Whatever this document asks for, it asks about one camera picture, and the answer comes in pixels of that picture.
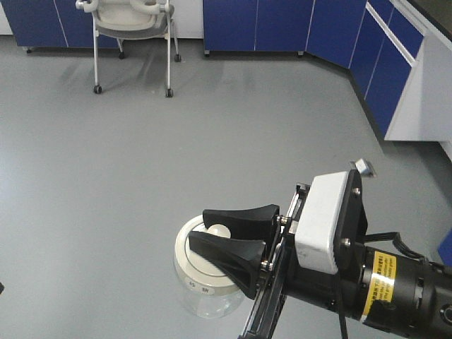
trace chair leg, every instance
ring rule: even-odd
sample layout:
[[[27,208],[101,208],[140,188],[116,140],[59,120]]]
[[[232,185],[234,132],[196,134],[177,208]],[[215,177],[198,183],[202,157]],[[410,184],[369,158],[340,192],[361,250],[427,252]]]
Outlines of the chair leg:
[[[170,14],[167,15],[167,34],[165,34],[165,38],[167,40],[167,92],[166,97],[172,97],[173,92],[171,89],[171,18]]]
[[[118,47],[119,47],[119,58],[122,60],[124,59],[126,56],[124,55],[124,48],[122,47],[122,39],[116,39],[116,41],[118,42]]]
[[[179,44],[177,43],[177,31],[176,31],[176,23],[174,22],[174,19],[171,19],[171,24],[172,24],[172,35],[174,38],[174,46],[176,47],[176,55],[174,56],[174,61],[181,62],[182,57],[179,54]]]
[[[99,32],[96,29],[96,20],[93,18],[93,44],[94,44],[94,88],[93,92],[96,94],[102,93],[102,87],[99,84],[99,74],[97,69],[97,60],[99,59],[99,54],[97,50],[97,37]]]

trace chair armrest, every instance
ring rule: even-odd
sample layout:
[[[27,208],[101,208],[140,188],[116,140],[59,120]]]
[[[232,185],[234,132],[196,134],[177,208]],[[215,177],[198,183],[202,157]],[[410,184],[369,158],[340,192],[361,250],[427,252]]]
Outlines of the chair armrest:
[[[76,1],[76,8],[77,9],[83,9],[85,13],[91,13],[97,10],[97,7],[99,6],[99,0],[91,0],[91,1],[83,1],[83,0],[77,0]]]

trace white chair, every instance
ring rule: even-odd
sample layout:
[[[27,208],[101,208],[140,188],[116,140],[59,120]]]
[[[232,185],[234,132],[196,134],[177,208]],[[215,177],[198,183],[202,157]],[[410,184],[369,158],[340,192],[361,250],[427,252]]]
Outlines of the white chair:
[[[94,77],[93,92],[102,93],[97,72],[97,37],[99,34],[114,37],[119,46],[119,58],[124,58],[123,40],[142,40],[152,37],[164,37],[167,40],[167,90],[166,96],[172,97],[171,89],[171,34],[174,36],[176,56],[174,60],[182,60],[179,54],[177,36],[174,29],[173,5],[170,0],[161,4],[155,0],[77,0],[76,8],[83,9],[93,15],[94,40]]]

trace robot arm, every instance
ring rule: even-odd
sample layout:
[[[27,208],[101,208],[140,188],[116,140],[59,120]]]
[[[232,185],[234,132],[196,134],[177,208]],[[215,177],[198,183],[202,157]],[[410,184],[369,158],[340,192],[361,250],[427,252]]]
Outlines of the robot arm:
[[[452,338],[452,268],[428,262],[397,233],[366,235],[356,170],[298,185],[286,216],[274,205],[207,210],[204,223],[227,226],[231,239],[192,231],[191,249],[254,299],[239,339],[272,338],[287,296],[337,313],[343,338],[345,317],[410,338]],[[366,246],[381,240],[402,255]]]

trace chair caster wheel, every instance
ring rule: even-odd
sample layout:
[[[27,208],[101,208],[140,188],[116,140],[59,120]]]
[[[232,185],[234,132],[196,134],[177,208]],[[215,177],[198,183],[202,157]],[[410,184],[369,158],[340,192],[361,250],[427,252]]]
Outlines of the chair caster wheel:
[[[100,85],[94,86],[93,92],[96,93],[96,94],[102,93],[102,87]]]

